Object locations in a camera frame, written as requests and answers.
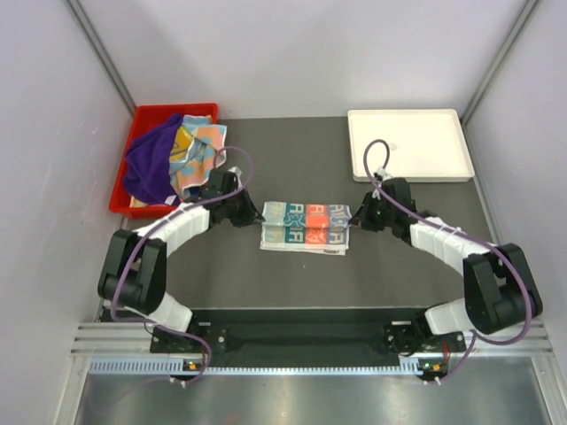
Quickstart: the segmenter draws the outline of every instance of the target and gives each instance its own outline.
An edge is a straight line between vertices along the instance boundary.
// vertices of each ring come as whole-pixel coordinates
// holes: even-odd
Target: metal floor panel
[[[449,382],[401,376],[210,376],[185,390],[147,377],[90,375],[76,425],[550,424],[530,359],[471,359]]]

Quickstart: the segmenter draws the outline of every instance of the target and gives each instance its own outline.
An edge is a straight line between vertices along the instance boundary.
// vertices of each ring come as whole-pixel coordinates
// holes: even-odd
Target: purple towel
[[[183,116],[174,113],[167,122],[132,141],[126,152],[128,172],[122,184],[136,199],[146,204],[165,204],[168,197],[174,196],[174,205],[179,204],[169,182],[169,154],[182,122]]]

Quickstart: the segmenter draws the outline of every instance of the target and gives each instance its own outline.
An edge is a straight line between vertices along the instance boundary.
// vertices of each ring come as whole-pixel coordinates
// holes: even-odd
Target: colorful cloth
[[[124,189],[146,204],[179,204],[169,182],[169,155],[183,117],[174,113],[169,120],[137,137],[126,153],[128,171]]]
[[[345,255],[348,249],[348,205],[267,202],[260,248]]]
[[[211,117],[185,115],[169,156],[169,180],[180,198],[188,198],[191,188],[208,181],[214,168],[214,156],[224,147],[226,134],[227,127],[212,124]],[[226,153],[223,152],[216,166],[225,161]]]

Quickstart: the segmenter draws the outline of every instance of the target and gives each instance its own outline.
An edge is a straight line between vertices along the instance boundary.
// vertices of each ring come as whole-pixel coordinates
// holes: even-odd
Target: white cable tie
[[[437,237],[437,234],[438,234],[439,232],[442,232],[443,229],[446,228],[446,227],[448,227],[447,224],[445,224],[445,223],[441,224],[441,227],[438,228],[438,229],[437,229],[437,232],[435,232],[435,233],[433,234],[433,257],[435,257],[435,258],[437,258],[437,259],[438,259],[439,257],[437,256],[437,244],[436,244],[436,239],[435,239],[435,238]]]
[[[378,167],[378,169],[375,171],[375,174],[378,174],[380,177],[382,177],[382,181],[384,180],[390,180],[392,178],[392,175],[389,174],[384,168],[382,168],[381,166]]]
[[[462,232],[461,228],[459,227],[453,228],[453,231],[449,233],[449,236],[447,237],[447,239],[445,239],[445,242],[448,241],[453,236],[461,237],[460,235],[457,235],[457,233],[461,233],[461,232]]]
[[[382,182],[378,180],[378,186],[380,188],[382,188]],[[380,199],[380,191],[378,189],[374,189],[374,191],[372,192],[372,197],[374,199]]]
[[[238,178],[238,188],[242,188],[242,181],[240,180],[240,177],[242,176],[242,171],[240,170],[240,168],[238,168],[237,166],[233,166],[231,168],[229,168],[229,171],[236,174],[237,178]]]
[[[174,223],[175,219],[171,220],[171,217],[169,217],[169,214],[164,217],[164,220],[167,221],[167,223],[171,224],[172,228],[174,228],[173,229],[173,233],[175,235],[175,248],[174,248],[174,250],[179,248],[179,240],[178,240],[179,235],[178,235],[178,231],[177,231],[178,230],[177,225]]]
[[[124,305],[124,310],[128,310],[130,312],[136,313],[139,316],[142,316],[143,318],[147,319],[148,321],[145,322],[146,326],[163,326],[163,327],[166,326],[164,322],[156,321],[155,319],[151,318],[149,315],[143,314],[142,312],[138,312],[135,308],[128,307],[127,305]]]

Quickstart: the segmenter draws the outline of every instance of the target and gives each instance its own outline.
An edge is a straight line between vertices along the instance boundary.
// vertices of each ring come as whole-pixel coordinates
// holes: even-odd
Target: white plastic tray
[[[390,144],[387,171],[409,182],[466,182],[474,176],[456,111],[360,110],[348,112],[353,178],[367,182],[362,158],[375,139]],[[384,147],[369,154],[370,171],[384,163]]]

